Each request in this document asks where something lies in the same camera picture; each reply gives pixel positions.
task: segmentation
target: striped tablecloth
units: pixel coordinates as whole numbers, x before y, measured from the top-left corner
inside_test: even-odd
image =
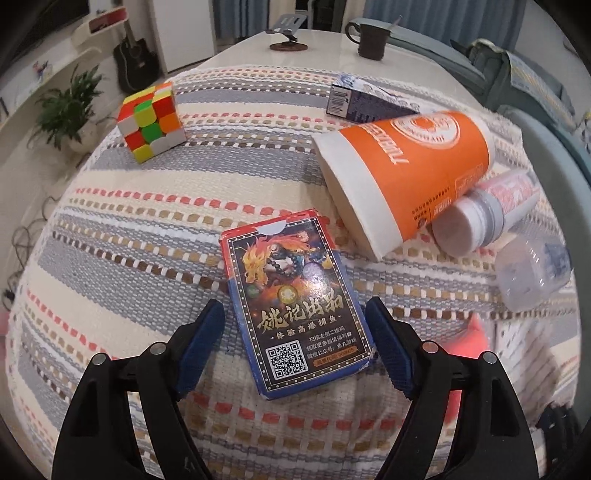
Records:
[[[381,363],[266,401],[256,392],[228,297],[219,234],[312,207],[329,218],[360,302],[379,295],[423,339],[439,342],[464,331],[469,312],[477,311],[529,421],[549,401],[572,398],[579,358],[574,285],[534,311],[513,314],[495,287],[496,247],[450,258],[425,230],[383,263],[356,254],[310,140],[347,125],[324,112],[336,75],[254,66],[191,70],[173,79],[186,144],[138,165],[115,129],[93,153],[45,228],[11,315],[9,386],[26,431],[47,459],[94,353],[137,355],[216,298],[226,309],[226,330],[197,388],[181,403],[214,475],[373,477],[409,406]],[[368,80],[443,109],[469,110],[416,85]],[[516,127],[494,113],[471,112],[495,134],[492,174],[531,168]],[[544,196],[528,225],[560,235]],[[147,469],[158,473],[137,396],[131,411]],[[444,464],[452,431],[441,438],[433,471]]]

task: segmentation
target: acoustic guitar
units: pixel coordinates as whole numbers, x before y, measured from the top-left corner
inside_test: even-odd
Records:
[[[160,76],[160,63],[149,51],[146,40],[136,40],[129,20],[124,22],[126,37],[113,50],[121,90],[127,95],[152,85]]]

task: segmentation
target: coffee mug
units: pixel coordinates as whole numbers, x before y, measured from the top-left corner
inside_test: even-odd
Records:
[[[355,40],[349,34],[351,27],[353,27],[361,37],[360,41]],[[361,24],[361,26],[359,26],[356,23],[349,22],[345,27],[345,34],[350,41],[359,44],[357,51],[360,56],[370,60],[382,60],[384,58],[386,42],[390,37],[389,29],[368,24]]]

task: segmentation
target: gray curtain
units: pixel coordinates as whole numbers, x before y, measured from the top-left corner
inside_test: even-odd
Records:
[[[513,50],[527,0],[367,0],[363,16],[393,22],[402,15],[401,27],[465,46],[487,38]]]
[[[269,0],[213,0],[218,38],[244,38],[267,29]]]

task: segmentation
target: paper cup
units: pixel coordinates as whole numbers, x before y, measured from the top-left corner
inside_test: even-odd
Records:
[[[486,124],[460,112],[381,120],[313,140],[339,215],[377,261],[471,188],[495,156]]]

